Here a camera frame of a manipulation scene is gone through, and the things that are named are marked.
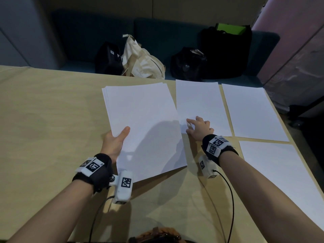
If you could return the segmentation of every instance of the beige tote bag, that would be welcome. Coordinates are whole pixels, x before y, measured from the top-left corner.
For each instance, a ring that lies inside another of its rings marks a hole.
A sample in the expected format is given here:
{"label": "beige tote bag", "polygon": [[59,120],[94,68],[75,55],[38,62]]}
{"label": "beige tote bag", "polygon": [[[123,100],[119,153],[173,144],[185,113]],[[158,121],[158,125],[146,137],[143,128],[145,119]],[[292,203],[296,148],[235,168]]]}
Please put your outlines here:
{"label": "beige tote bag", "polygon": [[124,75],[145,78],[165,79],[164,65],[156,57],[141,48],[131,35],[128,37],[122,57]]}

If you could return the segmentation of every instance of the person's left hand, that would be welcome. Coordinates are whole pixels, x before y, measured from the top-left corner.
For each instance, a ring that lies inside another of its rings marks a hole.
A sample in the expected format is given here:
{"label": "person's left hand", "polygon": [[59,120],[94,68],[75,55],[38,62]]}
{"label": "person's left hand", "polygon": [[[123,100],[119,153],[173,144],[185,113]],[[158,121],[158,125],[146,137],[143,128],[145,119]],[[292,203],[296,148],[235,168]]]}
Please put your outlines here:
{"label": "person's left hand", "polygon": [[103,139],[100,153],[107,154],[113,164],[116,163],[117,157],[122,150],[124,139],[128,136],[130,130],[129,126],[125,127],[117,137],[113,137],[111,131],[109,131]]}

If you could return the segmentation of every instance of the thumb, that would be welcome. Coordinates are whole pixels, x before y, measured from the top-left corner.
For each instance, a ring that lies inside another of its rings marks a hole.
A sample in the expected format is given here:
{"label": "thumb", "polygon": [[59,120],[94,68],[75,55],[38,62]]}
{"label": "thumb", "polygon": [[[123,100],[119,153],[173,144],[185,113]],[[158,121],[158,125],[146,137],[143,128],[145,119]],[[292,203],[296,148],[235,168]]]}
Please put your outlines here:
{"label": "thumb", "polygon": [[193,134],[193,130],[191,130],[191,129],[186,129],[186,132],[187,132],[187,134],[190,134],[190,135]]}
{"label": "thumb", "polygon": [[129,126],[126,126],[122,130],[122,132],[119,134],[119,136],[117,136],[117,138],[119,139],[119,141],[123,142],[124,139],[128,136],[130,130],[131,130],[131,128]]}

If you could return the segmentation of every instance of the white camera device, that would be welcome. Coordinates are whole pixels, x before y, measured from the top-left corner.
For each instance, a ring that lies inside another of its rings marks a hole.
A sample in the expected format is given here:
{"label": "white camera device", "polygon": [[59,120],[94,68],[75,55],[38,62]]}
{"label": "white camera device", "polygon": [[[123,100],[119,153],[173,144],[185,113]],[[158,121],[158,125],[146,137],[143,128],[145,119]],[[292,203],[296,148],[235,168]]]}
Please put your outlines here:
{"label": "white camera device", "polygon": [[133,173],[123,170],[119,175],[112,175],[109,186],[115,186],[115,197],[112,202],[114,204],[126,204],[132,195]]}
{"label": "white camera device", "polygon": [[199,167],[204,177],[215,178],[217,175],[219,175],[217,172],[213,171],[218,171],[217,164],[214,161],[208,159],[205,154],[201,155],[199,158]]}

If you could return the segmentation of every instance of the white paper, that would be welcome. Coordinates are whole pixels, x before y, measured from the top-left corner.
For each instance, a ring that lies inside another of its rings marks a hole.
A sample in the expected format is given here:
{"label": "white paper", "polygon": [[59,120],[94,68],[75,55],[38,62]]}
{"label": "white paper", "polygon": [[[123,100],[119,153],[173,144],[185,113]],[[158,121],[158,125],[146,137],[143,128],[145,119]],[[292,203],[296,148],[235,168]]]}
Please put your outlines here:
{"label": "white paper", "polygon": [[113,136],[131,131],[117,170],[132,171],[134,182],[187,165],[178,115],[166,84],[103,89]]}
{"label": "white paper", "polygon": [[222,86],[235,136],[289,141],[263,88]]}
{"label": "white paper", "polygon": [[240,141],[246,162],[280,188],[324,230],[324,200],[294,146]]}
{"label": "white paper", "polygon": [[186,133],[186,119],[202,117],[210,121],[215,134],[232,136],[218,83],[176,80],[177,112],[181,133]]}

